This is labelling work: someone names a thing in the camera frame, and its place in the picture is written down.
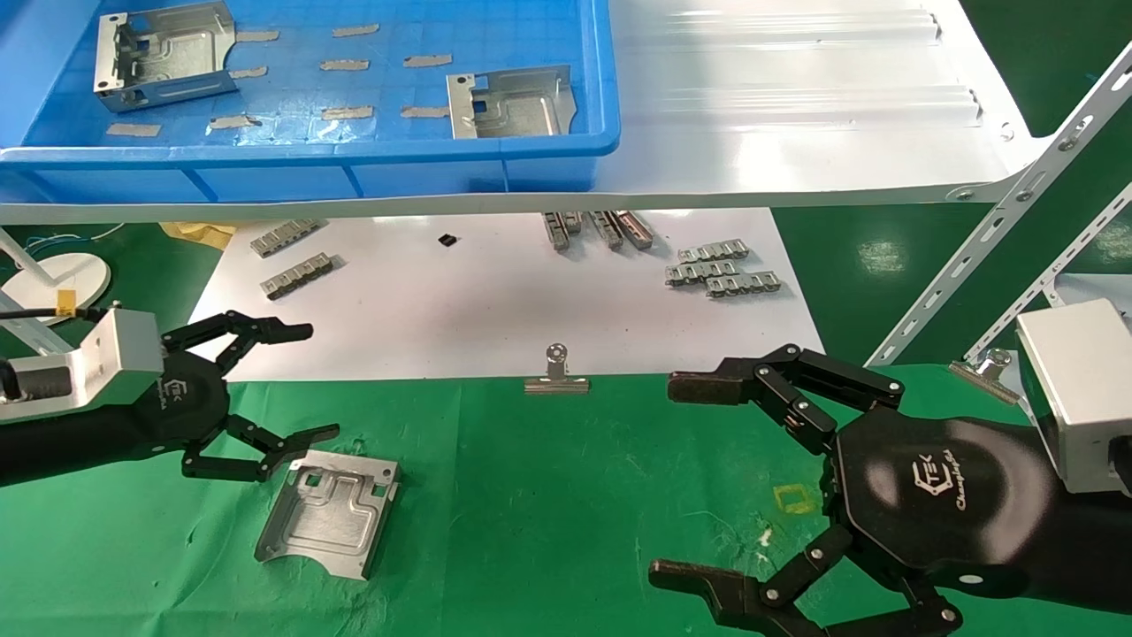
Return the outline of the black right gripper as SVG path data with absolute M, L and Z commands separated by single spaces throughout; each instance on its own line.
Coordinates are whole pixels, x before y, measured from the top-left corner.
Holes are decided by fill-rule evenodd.
M 871 411 L 841 428 L 809 394 Z M 756 404 L 814 456 L 834 449 L 838 519 L 861 549 L 906 570 L 947 576 L 1018 576 L 1063 493 L 1039 434 L 979 418 L 909 418 L 903 386 L 788 343 L 763 358 L 724 358 L 711 372 L 672 372 L 675 403 Z M 696 595 L 713 621 L 761 636 L 950 636 L 964 619 L 921 578 L 902 578 L 908 605 L 820 626 L 800 599 L 854 546 L 831 526 L 767 583 L 738 570 L 658 559 L 648 583 Z

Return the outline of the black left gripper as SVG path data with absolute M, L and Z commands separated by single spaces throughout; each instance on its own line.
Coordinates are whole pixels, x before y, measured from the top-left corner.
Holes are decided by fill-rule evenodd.
M 233 335 L 234 341 L 214 362 L 187 352 L 226 335 Z M 164 359 L 164 372 L 146 391 L 146 451 L 183 451 L 181 474 L 187 479 L 263 483 L 283 464 L 305 458 L 311 445 L 336 438 L 336 423 L 280 438 L 249 419 L 228 416 L 230 398 L 223 372 L 233 370 L 256 344 L 305 342 L 312 335 L 309 322 L 286 324 L 275 316 L 251 318 L 238 311 L 214 315 L 163 334 L 162 346 L 172 355 Z M 205 456 L 203 451 L 221 432 L 261 451 L 263 458 Z

